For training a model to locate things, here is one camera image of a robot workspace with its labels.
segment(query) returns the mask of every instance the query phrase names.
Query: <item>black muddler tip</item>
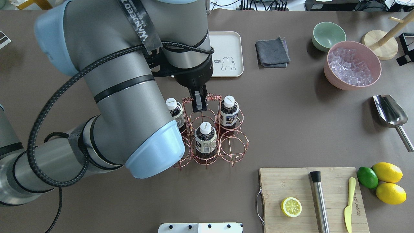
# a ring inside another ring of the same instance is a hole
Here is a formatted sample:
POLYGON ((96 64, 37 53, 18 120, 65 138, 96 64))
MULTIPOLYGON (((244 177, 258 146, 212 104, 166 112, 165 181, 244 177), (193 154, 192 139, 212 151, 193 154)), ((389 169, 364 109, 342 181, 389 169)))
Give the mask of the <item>black muddler tip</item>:
POLYGON ((320 182, 320 171, 310 172, 310 177, 313 183, 320 182))

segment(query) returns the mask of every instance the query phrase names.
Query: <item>yellow knife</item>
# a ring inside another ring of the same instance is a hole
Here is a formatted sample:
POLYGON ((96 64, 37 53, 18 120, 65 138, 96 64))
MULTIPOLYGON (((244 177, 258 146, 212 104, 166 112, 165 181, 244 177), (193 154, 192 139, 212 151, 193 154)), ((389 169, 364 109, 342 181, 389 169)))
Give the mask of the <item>yellow knife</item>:
POLYGON ((352 214, 352 201, 354 200, 355 185, 356 185, 356 180, 355 178, 351 177, 349 179, 349 185, 348 185, 348 206, 345 207, 345 210, 344 210, 345 225, 347 226, 347 230, 349 233, 352 233, 351 214, 352 214))

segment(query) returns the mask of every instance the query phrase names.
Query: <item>metal scoop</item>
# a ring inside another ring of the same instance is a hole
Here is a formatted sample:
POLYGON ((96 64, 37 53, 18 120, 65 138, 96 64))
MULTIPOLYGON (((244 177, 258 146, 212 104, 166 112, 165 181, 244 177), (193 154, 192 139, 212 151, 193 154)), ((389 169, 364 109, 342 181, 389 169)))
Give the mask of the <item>metal scoop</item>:
POLYGON ((390 95, 374 95, 372 98, 374 99, 382 122, 389 128, 396 128, 408 152, 413 152, 413 144, 402 128, 402 125, 408 121, 404 110, 402 110, 390 95))

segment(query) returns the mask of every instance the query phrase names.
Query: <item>lime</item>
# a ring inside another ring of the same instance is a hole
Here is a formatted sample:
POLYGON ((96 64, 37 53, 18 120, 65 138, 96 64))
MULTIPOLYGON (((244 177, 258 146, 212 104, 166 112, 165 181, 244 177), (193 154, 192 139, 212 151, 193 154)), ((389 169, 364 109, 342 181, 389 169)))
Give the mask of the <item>lime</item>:
POLYGON ((287 197, 282 201, 282 212, 289 217, 297 217, 302 213, 301 202, 294 197, 287 197))
POLYGON ((380 162, 372 166, 379 180, 388 183, 397 183, 402 178, 402 171, 399 167, 391 163, 380 162))
POLYGON ((404 189, 393 183, 382 183, 378 185, 375 193, 381 201, 391 205, 401 204, 407 199, 407 194, 404 189))
POLYGON ((378 186, 378 177, 369 167, 360 167, 356 176, 359 182, 369 189, 375 189, 378 186))

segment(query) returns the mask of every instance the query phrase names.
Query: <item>bottle cap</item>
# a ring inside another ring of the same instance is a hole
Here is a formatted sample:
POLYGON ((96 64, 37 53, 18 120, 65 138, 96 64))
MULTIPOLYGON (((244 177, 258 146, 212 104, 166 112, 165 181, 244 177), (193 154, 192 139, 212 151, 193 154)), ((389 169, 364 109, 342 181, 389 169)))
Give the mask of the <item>bottle cap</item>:
POLYGON ((211 124, 208 122, 201 123, 200 131, 202 134, 206 134, 206 135, 211 133, 211 124))
POLYGON ((224 98, 224 106, 226 108, 231 108, 234 106, 234 97, 231 95, 228 95, 224 98))
POLYGON ((165 103, 167 104, 168 110, 174 110, 177 108, 178 104, 177 104, 177 100, 175 100, 174 98, 168 98, 165 103))

